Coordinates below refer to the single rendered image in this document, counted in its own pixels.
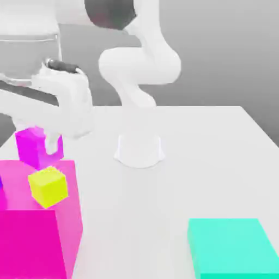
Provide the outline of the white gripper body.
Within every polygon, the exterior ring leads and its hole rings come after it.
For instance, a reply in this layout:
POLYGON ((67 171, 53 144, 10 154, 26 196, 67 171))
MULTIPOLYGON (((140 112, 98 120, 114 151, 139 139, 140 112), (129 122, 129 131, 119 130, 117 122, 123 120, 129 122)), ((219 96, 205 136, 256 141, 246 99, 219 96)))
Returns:
POLYGON ((55 96, 58 105, 0 89, 0 113, 68 138, 79 138, 92 130, 93 104, 85 74, 36 75, 31 89, 55 96))

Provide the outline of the small magenta cube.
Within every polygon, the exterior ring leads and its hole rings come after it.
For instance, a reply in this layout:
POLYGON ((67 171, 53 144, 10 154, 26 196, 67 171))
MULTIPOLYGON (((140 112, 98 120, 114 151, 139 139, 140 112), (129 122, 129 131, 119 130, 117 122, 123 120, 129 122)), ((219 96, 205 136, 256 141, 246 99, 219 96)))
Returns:
POLYGON ((44 130, 37 126, 16 132, 15 138, 20 161, 36 170, 44 169, 64 157, 62 136, 58 138, 57 151, 48 154, 45 148, 44 130))

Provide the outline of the small yellow cube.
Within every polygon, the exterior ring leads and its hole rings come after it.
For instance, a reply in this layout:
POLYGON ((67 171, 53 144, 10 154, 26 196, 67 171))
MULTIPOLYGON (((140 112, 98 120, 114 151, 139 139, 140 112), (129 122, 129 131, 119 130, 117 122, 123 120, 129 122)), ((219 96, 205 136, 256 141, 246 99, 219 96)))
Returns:
POLYGON ((68 197, 66 176, 49 166, 28 176, 32 197, 47 209, 68 197))

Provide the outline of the large pink box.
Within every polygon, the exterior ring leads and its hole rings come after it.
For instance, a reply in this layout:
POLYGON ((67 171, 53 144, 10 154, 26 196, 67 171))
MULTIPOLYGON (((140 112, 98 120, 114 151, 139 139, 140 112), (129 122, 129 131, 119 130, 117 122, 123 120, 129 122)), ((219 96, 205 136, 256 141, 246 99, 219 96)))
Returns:
POLYGON ((72 279, 83 232, 76 168, 54 166, 66 176, 68 197, 44 209, 31 196, 34 168, 0 161, 0 279, 72 279))

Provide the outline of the large turquoise box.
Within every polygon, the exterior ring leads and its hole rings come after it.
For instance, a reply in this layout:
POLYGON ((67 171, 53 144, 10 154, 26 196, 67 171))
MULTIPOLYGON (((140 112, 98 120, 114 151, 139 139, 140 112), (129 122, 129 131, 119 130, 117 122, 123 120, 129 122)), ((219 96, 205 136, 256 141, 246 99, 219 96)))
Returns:
POLYGON ((258 219, 189 219, 195 279, 279 279, 279 256, 258 219))

